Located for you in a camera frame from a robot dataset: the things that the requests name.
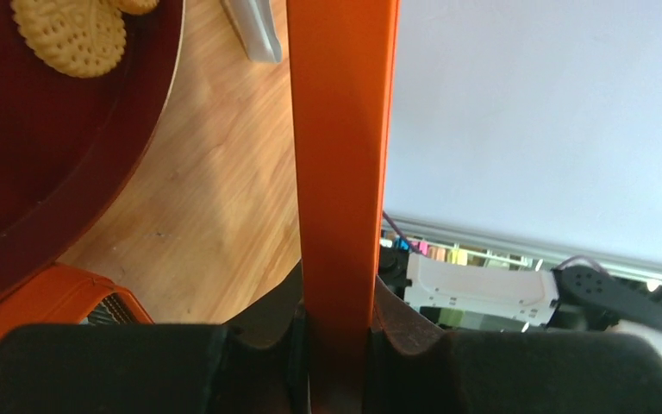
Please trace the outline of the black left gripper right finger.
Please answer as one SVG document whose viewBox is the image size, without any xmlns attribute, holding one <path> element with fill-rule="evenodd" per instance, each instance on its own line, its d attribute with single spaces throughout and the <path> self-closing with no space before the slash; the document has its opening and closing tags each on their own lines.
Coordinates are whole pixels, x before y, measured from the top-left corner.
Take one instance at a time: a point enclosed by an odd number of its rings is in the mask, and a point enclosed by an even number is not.
<svg viewBox="0 0 662 414">
<path fill-rule="evenodd" d="M 366 413 L 662 413 L 662 358 L 637 336 L 441 329 L 382 281 Z"/>
</svg>

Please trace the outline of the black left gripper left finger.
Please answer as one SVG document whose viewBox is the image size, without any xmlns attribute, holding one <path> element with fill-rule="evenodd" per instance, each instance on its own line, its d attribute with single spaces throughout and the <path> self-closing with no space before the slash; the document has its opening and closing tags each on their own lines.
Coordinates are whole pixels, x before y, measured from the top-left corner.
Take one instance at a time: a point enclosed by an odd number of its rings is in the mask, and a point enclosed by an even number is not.
<svg viewBox="0 0 662 414">
<path fill-rule="evenodd" d="M 0 413 L 305 413 L 302 272 L 228 323 L 27 324 L 0 340 Z"/>
</svg>

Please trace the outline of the orange cookie box tray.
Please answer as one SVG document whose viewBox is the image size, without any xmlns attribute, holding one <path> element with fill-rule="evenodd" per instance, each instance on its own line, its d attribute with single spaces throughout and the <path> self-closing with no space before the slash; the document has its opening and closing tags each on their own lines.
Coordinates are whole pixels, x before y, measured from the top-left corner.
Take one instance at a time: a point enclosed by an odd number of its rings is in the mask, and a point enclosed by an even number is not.
<svg viewBox="0 0 662 414">
<path fill-rule="evenodd" d="M 33 323 L 152 323 L 127 288 L 85 270 L 57 264 L 0 301 L 0 340 Z"/>
</svg>

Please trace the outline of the orange box lid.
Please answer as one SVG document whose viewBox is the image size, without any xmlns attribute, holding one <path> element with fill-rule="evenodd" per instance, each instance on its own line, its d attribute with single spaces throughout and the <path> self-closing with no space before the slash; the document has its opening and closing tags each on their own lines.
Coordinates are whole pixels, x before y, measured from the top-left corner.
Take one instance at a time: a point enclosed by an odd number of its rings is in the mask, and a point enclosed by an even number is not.
<svg viewBox="0 0 662 414">
<path fill-rule="evenodd" d="M 396 1 L 287 4 L 314 413 L 363 407 L 398 14 Z"/>
</svg>

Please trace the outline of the metal tongs white handle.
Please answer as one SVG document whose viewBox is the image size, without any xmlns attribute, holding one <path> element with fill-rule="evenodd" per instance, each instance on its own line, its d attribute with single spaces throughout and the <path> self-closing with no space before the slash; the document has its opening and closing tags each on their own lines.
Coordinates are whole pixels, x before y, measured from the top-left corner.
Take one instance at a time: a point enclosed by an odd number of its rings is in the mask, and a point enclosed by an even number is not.
<svg viewBox="0 0 662 414">
<path fill-rule="evenodd" d="M 269 0 L 223 0 L 221 4 L 251 61 L 267 64 L 282 61 L 283 50 Z"/>
</svg>

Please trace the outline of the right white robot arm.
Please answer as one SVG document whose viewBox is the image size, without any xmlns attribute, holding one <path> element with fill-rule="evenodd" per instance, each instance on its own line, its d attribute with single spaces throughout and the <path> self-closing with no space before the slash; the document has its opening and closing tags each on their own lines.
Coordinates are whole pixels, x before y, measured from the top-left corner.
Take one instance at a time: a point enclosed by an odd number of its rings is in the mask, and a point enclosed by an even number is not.
<svg viewBox="0 0 662 414">
<path fill-rule="evenodd" d="M 583 257 L 572 257 L 549 271 L 512 271 L 458 265 L 383 247 L 378 274 L 416 311 L 494 317 L 519 323 L 521 331 L 629 334 L 646 340 L 662 356 L 662 305 Z"/>
</svg>

